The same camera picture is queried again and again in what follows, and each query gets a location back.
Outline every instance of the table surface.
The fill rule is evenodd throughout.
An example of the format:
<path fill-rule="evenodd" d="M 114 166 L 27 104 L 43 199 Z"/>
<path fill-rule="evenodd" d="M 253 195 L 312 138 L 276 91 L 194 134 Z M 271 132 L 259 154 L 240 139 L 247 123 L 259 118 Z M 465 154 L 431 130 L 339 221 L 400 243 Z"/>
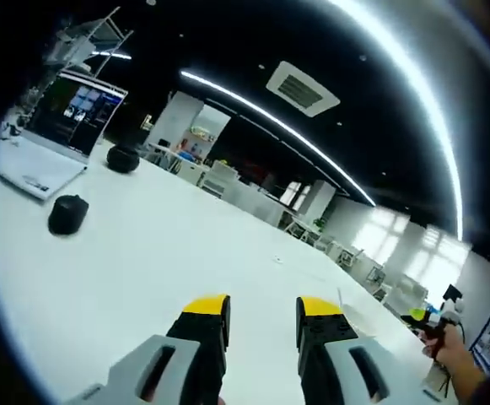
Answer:
<path fill-rule="evenodd" d="M 47 230 L 55 198 L 40 205 L 0 181 L 1 320 L 56 400 L 105 383 L 112 364 L 164 335 L 188 302 L 216 293 L 232 297 L 228 404 L 304 403 L 295 299 L 336 302 L 338 288 L 363 318 L 350 321 L 366 321 L 416 378 L 428 373 L 421 342 L 326 255 L 147 161 L 114 173 L 109 147 L 98 145 L 87 172 L 58 193 L 89 203 L 70 237 Z"/>

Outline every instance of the laptop screen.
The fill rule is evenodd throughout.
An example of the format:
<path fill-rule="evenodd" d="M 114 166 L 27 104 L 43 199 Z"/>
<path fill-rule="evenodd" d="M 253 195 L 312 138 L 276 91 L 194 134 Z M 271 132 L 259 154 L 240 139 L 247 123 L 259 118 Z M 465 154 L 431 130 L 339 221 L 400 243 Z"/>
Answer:
<path fill-rule="evenodd" d="M 26 129 L 89 156 L 125 95 L 89 78 L 61 73 L 42 96 Z"/>

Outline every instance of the laptop keyboard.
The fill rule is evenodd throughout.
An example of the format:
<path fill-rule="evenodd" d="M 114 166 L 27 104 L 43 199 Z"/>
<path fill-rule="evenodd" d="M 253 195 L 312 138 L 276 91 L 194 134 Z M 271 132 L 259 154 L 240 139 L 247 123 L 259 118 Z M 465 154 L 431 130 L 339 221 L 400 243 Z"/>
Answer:
<path fill-rule="evenodd" d="M 46 199 L 65 186 L 85 164 L 22 137 L 0 141 L 0 176 Z"/>

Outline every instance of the air conditioning unit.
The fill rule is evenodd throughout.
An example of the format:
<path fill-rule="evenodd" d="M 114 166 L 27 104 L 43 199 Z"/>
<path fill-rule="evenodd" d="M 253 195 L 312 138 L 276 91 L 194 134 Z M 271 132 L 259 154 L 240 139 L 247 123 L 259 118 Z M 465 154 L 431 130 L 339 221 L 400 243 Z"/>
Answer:
<path fill-rule="evenodd" d="M 340 104 L 328 89 L 285 61 L 272 74 L 267 89 L 310 117 Z"/>

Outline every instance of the hand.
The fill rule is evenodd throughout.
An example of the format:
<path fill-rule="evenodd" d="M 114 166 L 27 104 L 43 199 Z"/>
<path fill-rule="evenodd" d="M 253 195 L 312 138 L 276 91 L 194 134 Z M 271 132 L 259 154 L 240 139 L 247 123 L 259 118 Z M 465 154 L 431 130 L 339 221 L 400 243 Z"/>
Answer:
<path fill-rule="evenodd" d="M 432 357 L 433 348 L 438 339 L 429 339 L 424 332 L 421 332 L 419 337 L 425 344 L 423 353 L 428 357 Z M 453 325 L 447 325 L 445 327 L 444 346 L 438 351 L 436 360 L 447 367 L 448 370 L 453 370 L 460 362 L 466 361 L 468 357 L 470 358 L 471 355 L 464 347 L 458 330 Z"/>

